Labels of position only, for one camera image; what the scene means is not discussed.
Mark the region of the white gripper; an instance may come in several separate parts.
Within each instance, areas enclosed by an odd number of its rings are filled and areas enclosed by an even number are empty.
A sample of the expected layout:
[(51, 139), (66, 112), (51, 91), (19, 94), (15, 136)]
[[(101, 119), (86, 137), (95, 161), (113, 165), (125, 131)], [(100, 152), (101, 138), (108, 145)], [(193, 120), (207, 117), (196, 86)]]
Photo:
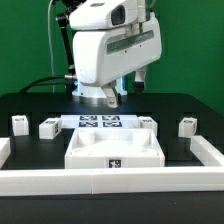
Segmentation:
[(104, 85), (136, 70), (134, 91), (142, 93), (147, 74), (144, 66), (161, 56), (158, 21), (144, 22), (142, 29), (141, 33), (130, 36), (124, 27), (108, 31), (81, 31), (73, 39), (78, 80), (85, 86), (103, 86), (110, 108), (118, 107), (118, 95), (113, 86)]

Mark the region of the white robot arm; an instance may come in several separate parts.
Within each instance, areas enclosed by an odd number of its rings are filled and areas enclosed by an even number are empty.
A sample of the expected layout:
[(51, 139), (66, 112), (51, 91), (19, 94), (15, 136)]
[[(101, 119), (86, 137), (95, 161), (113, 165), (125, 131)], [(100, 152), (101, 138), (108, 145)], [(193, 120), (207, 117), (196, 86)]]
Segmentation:
[(131, 72), (134, 88), (144, 90), (147, 65), (162, 52), (155, 2), (86, 0), (70, 14), (78, 92), (86, 102), (116, 108), (121, 78)]

